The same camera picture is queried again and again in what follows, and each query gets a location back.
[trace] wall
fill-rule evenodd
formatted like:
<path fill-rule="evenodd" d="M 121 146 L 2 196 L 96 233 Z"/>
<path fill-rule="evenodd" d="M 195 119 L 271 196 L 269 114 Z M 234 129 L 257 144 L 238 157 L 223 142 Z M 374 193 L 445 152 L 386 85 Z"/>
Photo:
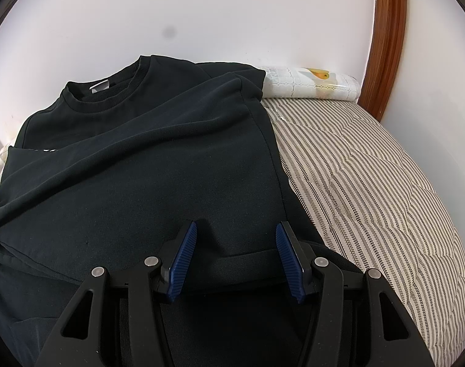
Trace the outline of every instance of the wall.
<path fill-rule="evenodd" d="M 382 124 L 425 172 L 465 249 L 465 13 L 408 0 L 403 55 Z"/>
<path fill-rule="evenodd" d="M 18 0 L 0 27 L 0 140 L 69 80 L 138 55 L 326 68 L 361 80 L 374 0 Z"/>

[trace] striped bedding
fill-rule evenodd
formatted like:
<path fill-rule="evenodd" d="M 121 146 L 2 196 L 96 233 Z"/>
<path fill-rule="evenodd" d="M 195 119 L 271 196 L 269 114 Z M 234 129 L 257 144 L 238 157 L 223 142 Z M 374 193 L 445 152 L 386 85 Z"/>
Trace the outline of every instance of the striped bedding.
<path fill-rule="evenodd" d="M 383 272 L 438 367 L 465 348 L 465 254 L 424 174 L 353 102 L 264 99 L 283 168 L 326 245 Z"/>

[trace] clothing tag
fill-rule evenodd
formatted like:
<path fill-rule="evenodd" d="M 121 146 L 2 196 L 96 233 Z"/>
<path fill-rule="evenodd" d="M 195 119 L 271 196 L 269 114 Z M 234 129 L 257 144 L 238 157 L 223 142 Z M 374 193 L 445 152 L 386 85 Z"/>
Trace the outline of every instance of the clothing tag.
<path fill-rule="evenodd" d="M 100 81 L 98 84 L 92 85 L 89 89 L 91 89 L 91 93 L 96 94 L 98 91 L 103 91 L 104 89 L 110 88 L 110 80 L 106 79 Z"/>

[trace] striped fabric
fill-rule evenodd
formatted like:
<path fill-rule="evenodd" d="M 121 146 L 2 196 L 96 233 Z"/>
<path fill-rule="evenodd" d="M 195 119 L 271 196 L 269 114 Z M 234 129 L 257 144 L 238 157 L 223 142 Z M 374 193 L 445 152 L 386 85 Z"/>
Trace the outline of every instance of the striped fabric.
<path fill-rule="evenodd" d="M 264 99 L 283 168 L 326 245 L 383 272 L 435 364 L 465 348 L 465 254 L 402 147 L 353 102 Z"/>

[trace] silver rivet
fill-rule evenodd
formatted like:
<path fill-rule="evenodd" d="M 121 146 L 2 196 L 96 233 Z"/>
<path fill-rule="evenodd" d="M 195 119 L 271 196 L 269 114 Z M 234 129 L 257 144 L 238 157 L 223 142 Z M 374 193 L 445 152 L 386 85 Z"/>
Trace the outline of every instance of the silver rivet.
<path fill-rule="evenodd" d="M 146 259 L 144 259 L 144 263 L 147 266 L 155 266 L 159 262 L 159 259 L 156 258 L 155 256 L 148 256 Z"/>
<path fill-rule="evenodd" d="M 329 261 L 326 258 L 323 258 L 323 257 L 319 256 L 314 260 L 314 263 L 317 266 L 320 266 L 321 268 L 324 268 L 324 267 L 328 266 Z"/>
<path fill-rule="evenodd" d="M 100 277 L 103 273 L 105 273 L 105 268 L 102 268 L 101 266 L 98 266 L 91 271 L 91 274 L 95 277 Z"/>
<path fill-rule="evenodd" d="M 377 269 L 369 269 L 369 276 L 372 279 L 379 279 L 382 274 Z"/>

